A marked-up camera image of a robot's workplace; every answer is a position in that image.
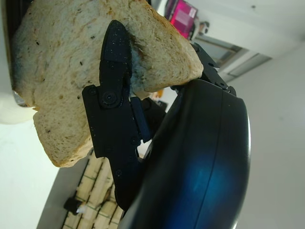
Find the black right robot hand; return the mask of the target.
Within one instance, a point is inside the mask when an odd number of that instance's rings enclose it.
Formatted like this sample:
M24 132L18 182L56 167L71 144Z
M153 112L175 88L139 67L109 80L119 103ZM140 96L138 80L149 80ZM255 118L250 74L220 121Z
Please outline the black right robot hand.
M110 162L121 229L232 229L247 190L250 124L244 101L193 44L202 76L176 88L165 112L130 97L132 54L125 27L110 22L100 85L82 97L96 157Z

